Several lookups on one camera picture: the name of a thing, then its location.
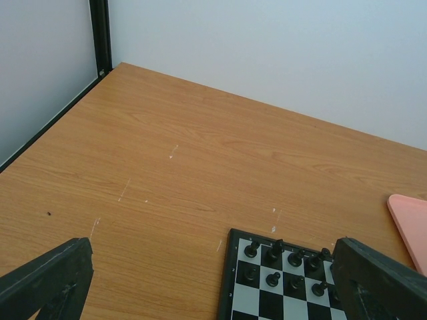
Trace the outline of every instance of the wooden table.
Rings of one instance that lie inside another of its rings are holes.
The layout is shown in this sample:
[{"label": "wooden table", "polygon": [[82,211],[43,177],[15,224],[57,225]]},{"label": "wooden table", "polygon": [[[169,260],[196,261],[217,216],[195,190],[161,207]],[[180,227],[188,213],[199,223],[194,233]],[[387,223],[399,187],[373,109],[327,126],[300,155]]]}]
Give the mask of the wooden table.
[{"label": "wooden table", "polygon": [[411,266],[393,193],[427,152],[121,64],[0,174],[0,274],[90,237],[82,319],[214,319],[232,227]]}]

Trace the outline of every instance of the pink tray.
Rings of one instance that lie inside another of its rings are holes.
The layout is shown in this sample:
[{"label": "pink tray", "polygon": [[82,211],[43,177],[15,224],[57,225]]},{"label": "pink tray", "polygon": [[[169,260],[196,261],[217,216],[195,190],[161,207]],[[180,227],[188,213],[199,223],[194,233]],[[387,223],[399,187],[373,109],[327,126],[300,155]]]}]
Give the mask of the pink tray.
[{"label": "pink tray", "polygon": [[387,204],[416,269],[427,276],[427,201],[391,195]]}]

